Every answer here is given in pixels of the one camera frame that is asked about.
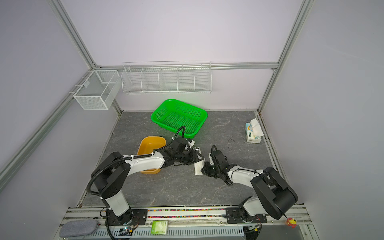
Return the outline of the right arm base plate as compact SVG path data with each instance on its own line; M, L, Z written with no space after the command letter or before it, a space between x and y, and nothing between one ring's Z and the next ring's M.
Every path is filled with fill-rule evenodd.
M267 223L265 214L250 216L241 208L225 208L225 219L228 224L264 224Z

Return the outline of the white paper napkin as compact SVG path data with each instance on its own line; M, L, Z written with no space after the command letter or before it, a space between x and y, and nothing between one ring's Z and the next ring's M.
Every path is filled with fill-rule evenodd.
M195 168L195 175L202 176L202 168L204 167L205 157L202 155L202 152L199 147L193 148L193 165Z

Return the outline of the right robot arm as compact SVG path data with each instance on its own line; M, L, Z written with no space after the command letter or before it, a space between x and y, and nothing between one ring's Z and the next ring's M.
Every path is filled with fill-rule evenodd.
M236 221L250 223L262 214L279 220L299 199L276 169L267 167L264 170L252 170L229 164L228 158L215 145L211 147L210 162L204 163L201 172L223 180L228 186L239 184L254 189L255 196L242 201L233 214L227 214Z

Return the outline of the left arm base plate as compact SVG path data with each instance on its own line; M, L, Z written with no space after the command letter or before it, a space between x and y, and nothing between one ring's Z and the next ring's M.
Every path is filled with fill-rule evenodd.
M107 210L106 219L109 226L140 226L145 225L147 220L147 209L133 209L117 217L112 210Z

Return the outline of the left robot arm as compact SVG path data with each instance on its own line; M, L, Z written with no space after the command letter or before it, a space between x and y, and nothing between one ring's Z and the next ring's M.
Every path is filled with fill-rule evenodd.
M134 211L128 203L123 186L136 173L170 166L201 166L205 160L195 141L185 137L186 127L179 128L170 143L144 155L110 154L92 172L86 192L99 197L107 207L106 221L116 225L131 225Z

